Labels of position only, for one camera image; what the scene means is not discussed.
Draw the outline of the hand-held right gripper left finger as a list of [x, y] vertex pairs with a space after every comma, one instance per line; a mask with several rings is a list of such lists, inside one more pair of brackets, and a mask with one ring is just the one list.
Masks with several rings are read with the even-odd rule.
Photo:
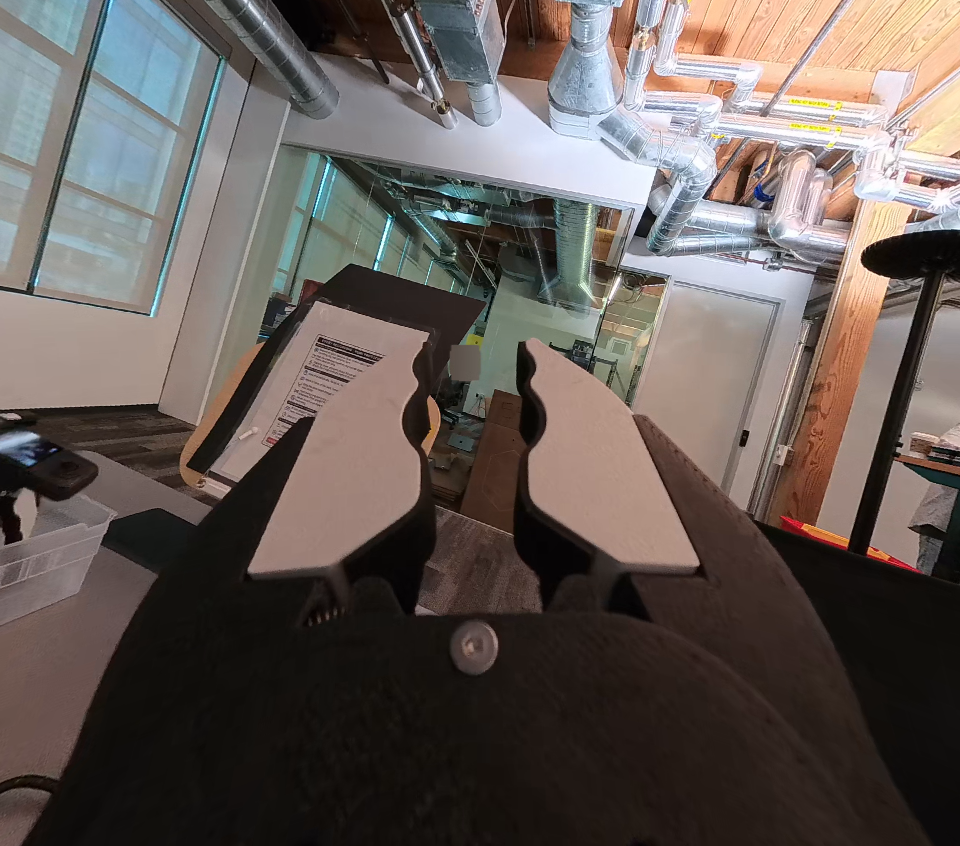
[[386, 581], [414, 614], [436, 543], [426, 440], [433, 337], [405, 335], [316, 414], [252, 555], [252, 580], [318, 579], [345, 605]]

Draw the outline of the conical metal duct reducer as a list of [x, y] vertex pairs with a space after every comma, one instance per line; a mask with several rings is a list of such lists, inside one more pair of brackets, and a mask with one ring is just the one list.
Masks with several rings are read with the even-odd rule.
[[598, 141], [600, 123], [618, 108], [624, 86], [609, 36], [613, 10], [571, 4], [570, 36], [547, 89], [549, 124], [557, 133]]

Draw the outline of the white door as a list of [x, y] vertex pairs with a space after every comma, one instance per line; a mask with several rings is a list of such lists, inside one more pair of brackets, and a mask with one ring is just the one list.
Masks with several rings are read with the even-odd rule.
[[729, 492], [780, 304], [676, 281], [654, 351], [649, 414]]

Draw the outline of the brown cardboard box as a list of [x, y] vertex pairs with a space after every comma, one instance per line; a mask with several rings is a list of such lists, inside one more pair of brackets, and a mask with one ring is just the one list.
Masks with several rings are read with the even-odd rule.
[[514, 532], [519, 472], [525, 444], [520, 432], [522, 399], [496, 390], [486, 412], [459, 512], [508, 534]]

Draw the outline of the red plastic bin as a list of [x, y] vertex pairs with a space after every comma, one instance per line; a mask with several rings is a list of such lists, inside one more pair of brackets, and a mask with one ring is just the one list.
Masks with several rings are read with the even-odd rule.
[[[810, 524], [803, 523], [799, 520], [795, 520], [787, 516], [780, 516], [779, 520], [780, 520], [779, 524], [782, 529], [790, 533], [793, 533], [795, 535], [803, 536], [803, 537], [815, 540], [817, 542], [826, 544], [838, 550], [846, 551], [848, 547], [849, 541], [845, 537], [842, 537], [836, 533], [830, 532], [822, 528], [818, 528]], [[919, 570], [917, 570], [915, 567], [911, 566], [910, 564], [905, 563], [895, 558], [894, 556], [888, 554], [887, 552], [883, 552], [882, 550], [879, 550], [873, 546], [870, 546], [868, 548], [867, 556], [871, 560], [885, 563], [887, 565], [895, 566], [898, 568], [902, 568], [912, 573], [919, 572]]]

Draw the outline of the wooden support post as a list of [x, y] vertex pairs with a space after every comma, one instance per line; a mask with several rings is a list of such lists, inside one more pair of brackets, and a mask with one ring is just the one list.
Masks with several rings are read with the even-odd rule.
[[900, 235], [910, 214], [910, 208], [897, 203], [859, 203], [827, 306], [779, 515], [817, 522], [889, 285], [887, 277], [863, 266], [861, 255], [869, 245]]

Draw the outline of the large glass window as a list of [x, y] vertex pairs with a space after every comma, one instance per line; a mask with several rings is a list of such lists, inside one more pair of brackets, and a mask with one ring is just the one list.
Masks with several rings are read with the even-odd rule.
[[161, 0], [1, 0], [1, 287], [154, 314], [224, 61]]

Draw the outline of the silver flexible duct elbow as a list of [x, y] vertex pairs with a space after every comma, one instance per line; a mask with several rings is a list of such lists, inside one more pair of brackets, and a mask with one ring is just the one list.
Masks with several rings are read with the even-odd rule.
[[669, 173], [669, 192], [646, 246], [653, 255], [673, 255], [716, 176], [714, 149], [699, 138], [649, 125], [623, 108], [610, 112], [596, 129], [601, 140], [627, 160]]

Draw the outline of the clear plastic storage bin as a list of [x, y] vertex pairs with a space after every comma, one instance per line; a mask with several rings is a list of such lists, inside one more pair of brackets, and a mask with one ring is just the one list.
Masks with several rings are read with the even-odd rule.
[[32, 529], [1, 549], [1, 624], [76, 595], [115, 512], [84, 492], [39, 501]]

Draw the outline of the cluster of silver insulated pipes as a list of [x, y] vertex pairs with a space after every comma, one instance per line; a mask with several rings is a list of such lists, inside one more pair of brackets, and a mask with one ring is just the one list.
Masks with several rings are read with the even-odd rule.
[[[676, 35], [684, 24], [687, 0], [678, 0], [666, 4], [666, 0], [640, 0], [636, 11], [634, 41], [630, 47], [627, 64], [627, 83], [624, 101], [627, 107], [640, 109], [642, 87], [650, 68], [655, 67], [661, 75], [671, 75], [670, 63], [674, 59]], [[723, 64], [718, 57], [694, 57], [691, 61], [679, 61], [691, 75], [705, 78], [725, 79], [743, 91], [730, 97], [731, 107], [726, 113], [718, 113], [709, 125], [703, 127], [709, 140], [726, 141], [772, 141], [781, 144], [820, 145], [823, 148], [834, 146], [862, 156], [863, 175], [857, 181], [856, 189], [874, 199], [884, 202], [899, 202], [925, 208], [935, 214], [933, 219], [913, 226], [913, 232], [945, 230], [958, 228], [958, 185], [948, 190], [934, 192], [927, 199], [927, 192], [908, 186], [885, 174], [886, 164], [893, 149], [893, 140], [889, 129], [893, 122], [886, 125], [873, 121], [870, 126], [849, 124], [843, 120], [828, 120], [826, 112], [819, 113], [814, 119], [777, 118], [774, 110], [783, 108], [792, 111], [785, 103], [786, 88], [792, 84], [801, 67], [820, 46], [825, 35], [837, 22], [853, 0], [841, 0], [829, 17], [826, 25], [817, 34], [798, 63], [786, 76], [781, 88], [771, 96], [760, 112], [745, 113], [745, 104], [751, 98], [762, 69], [755, 70], [749, 64], [739, 61]], [[688, 227], [696, 210], [700, 206], [710, 206], [704, 195], [701, 203], [691, 216]], [[673, 255], [716, 254], [724, 252], [750, 251], [762, 247], [763, 235], [757, 221], [753, 225], [742, 222], [733, 232], [680, 234], [678, 251]]]

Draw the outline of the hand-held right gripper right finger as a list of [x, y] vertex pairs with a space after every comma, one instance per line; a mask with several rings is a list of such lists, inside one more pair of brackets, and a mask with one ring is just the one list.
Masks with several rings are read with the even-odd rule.
[[700, 559], [624, 402], [538, 339], [517, 348], [524, 442], [513, 541], [548, 608], [584, 576], [604, 605], [630, 576], [695, 576]]

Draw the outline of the black round high table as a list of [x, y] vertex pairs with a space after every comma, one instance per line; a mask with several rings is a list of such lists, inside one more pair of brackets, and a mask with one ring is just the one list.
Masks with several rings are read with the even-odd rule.
[[860, 262], [877, 276], [917, 280], [921, 288], [847, 544], [849, 552], [865, 556], [880, 514], [942, 288], [945, 281], [958, 280], [959, 232], [929, 230], [878, 240], [863, 250]]

